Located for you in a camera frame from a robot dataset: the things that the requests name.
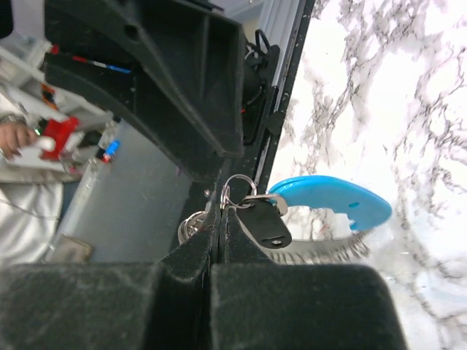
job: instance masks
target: hand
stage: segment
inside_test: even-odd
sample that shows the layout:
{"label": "hand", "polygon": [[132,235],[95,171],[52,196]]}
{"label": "hand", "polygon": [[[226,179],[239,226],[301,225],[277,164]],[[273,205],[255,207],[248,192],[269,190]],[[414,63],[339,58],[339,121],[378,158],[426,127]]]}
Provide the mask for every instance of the hand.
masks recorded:
{"label": "hand", "polygon": [[37,140],[34,130],[21,122],[6,122],[0,124],[0,149],[6,159],[20,155],[19,149],[29,146]]}

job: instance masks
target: key ring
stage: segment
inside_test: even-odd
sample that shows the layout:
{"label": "key ring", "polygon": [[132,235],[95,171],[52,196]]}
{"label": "key ring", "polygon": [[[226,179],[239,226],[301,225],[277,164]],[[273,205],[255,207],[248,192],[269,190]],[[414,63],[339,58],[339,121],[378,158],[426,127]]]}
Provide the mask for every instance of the key ring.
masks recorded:
{"label": "key ring", "polygon": [[224,186],[222,187],[222,191],[220,193],[220,208],[223,210],[223,209],[226,208],[226,206],[228,204],[231,204],[232,206],[234,206],[237,209],[246,209],[246,208],[251,207],[251,204],[235,204],[229,198],[229,195],[231,194],[231,188],[228,186],[228,183],[233,179],[245,180],[251,186],[252,195],[257,195],[258,194],[258,188],[256,187],[256,184],[254,183],[254,181],[251,180],[251,178],[249,178],[248,176],[243,175],[243,174],[232,175],[231,177],[229,177],[227,179]]}

